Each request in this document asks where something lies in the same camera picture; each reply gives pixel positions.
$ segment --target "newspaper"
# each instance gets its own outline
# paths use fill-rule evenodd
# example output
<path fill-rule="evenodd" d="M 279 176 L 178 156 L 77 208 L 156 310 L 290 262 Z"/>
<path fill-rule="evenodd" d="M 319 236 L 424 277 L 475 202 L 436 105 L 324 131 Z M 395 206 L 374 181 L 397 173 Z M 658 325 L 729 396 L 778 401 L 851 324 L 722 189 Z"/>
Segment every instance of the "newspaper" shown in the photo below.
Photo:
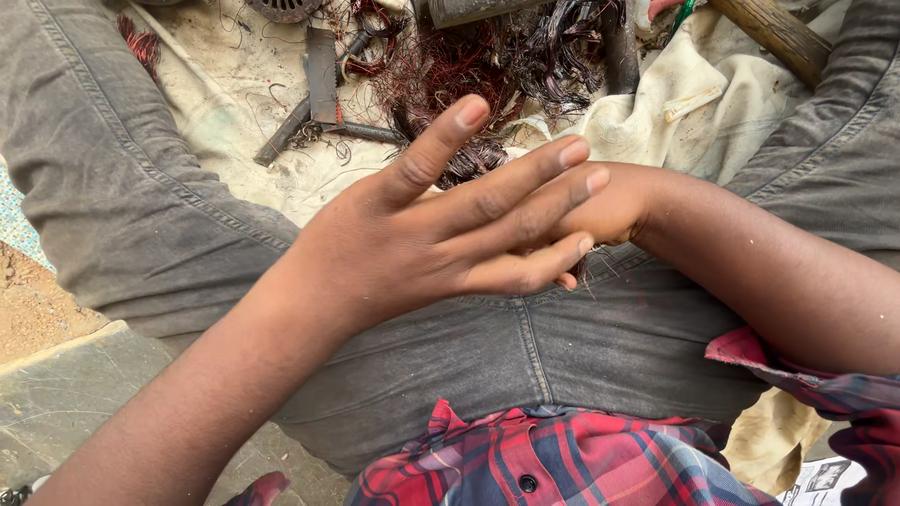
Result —
<path fill-rule="evenodd" d="M 841 506 L 841 492 L 866 476 L 866 470 L 842 456 L 804 462 L 796 484 L 776 499 L 784 506 Z"/>

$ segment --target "plaid shirt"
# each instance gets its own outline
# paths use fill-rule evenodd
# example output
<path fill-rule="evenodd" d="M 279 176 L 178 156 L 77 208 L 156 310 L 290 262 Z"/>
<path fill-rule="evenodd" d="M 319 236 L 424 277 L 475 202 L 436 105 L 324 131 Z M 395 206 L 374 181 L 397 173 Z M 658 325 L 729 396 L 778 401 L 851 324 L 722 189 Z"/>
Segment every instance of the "plaid shirt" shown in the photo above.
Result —
<path fill-rule="evenodd" d="M 778 367 L 749 329 L 713 340 L 706 357 L 749 367 L 826 419 L 849 420 L 832 448 L 868 476 L 844 492 L 843 503 L 900 503 L 900 376 Z M 719 453 L 727 434 L 699 419 L 641 420 L 563 406 L 465 422 L 441 400 L 427 434 L 369 465 L 344 504 L 778 504 L 728 472 Z"/>

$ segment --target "hacksaw blade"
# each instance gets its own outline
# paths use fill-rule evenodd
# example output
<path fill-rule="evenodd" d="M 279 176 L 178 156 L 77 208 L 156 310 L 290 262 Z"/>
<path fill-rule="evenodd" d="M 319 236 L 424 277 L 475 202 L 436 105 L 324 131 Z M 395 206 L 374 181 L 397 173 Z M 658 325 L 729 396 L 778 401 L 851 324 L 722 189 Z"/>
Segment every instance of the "hacksaw blade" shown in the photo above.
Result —
<path fill-rule="evenodd" d="M 335 34 L 306 27 L 306 81 L 310 85 L 310 117 L 315 122 L 338 122 L 338 75 L 335 72 Z"/>

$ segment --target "gray jeans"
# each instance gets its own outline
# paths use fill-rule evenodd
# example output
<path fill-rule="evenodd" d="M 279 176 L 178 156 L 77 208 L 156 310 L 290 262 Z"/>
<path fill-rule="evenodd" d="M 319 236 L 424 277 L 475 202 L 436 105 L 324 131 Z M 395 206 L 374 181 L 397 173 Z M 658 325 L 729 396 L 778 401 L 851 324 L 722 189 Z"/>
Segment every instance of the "gray jeans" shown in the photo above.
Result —
<path fill-rule="evenodd" d="M 97 1 L 4 2 L 0 152 L 63 288 L 140 334 L 196 335 L 298 230 L 199 168 Z M 900 2 L 857 0 L 815 96 L 728 186 L 895 268 L 898 37 Z M 767 386 L 703 355 L 741 318 L 639 249 L 610 251 L 618 276 L 595 256 L 589 288 L 464 297 L 356 336 L 276 421 L 352 474 L 420 436 L 438 397 L 467 420 L 540 403 L 734 420 Z"/>

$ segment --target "hand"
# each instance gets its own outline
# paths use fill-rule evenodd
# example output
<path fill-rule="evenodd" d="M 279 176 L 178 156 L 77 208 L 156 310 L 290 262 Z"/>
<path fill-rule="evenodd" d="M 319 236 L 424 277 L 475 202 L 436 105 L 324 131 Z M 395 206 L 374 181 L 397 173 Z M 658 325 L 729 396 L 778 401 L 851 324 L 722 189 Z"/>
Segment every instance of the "hand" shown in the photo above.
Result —
<path fill-rule="evenodd" d="M 458 294 L 528 294 L 554 280 L 574 287 L 565 272 L 593 245 L 590 234 L 574 230 L 527 256 L 508 252 L 605 186 L 602 167 L 566 172 L 587 158 L 585 139 L 558 140 L 420 198 L 487 114 L 479 96 L 454 104 L 397 161 L 322 209 L 270 271 L 280 274 L 268 276 L 314 286 L 317 303 L 337 308 L 353 332 Z"/>
<path fill-rule="evenodd" d="M 679 177 L 659 167 L 613 162 L 586 162 L 583 166 L 591 170 L 605 168 L 609 183 L 602 194 L 564 216 L 548 239 L 564 237 L 576 230 L 585 230 L 597 243 L 609 246 L 639 239 L 650 220 L 661 218 L 654 211 L 656 195 L 666 185 L 677 184 L 671 180 Z"/>

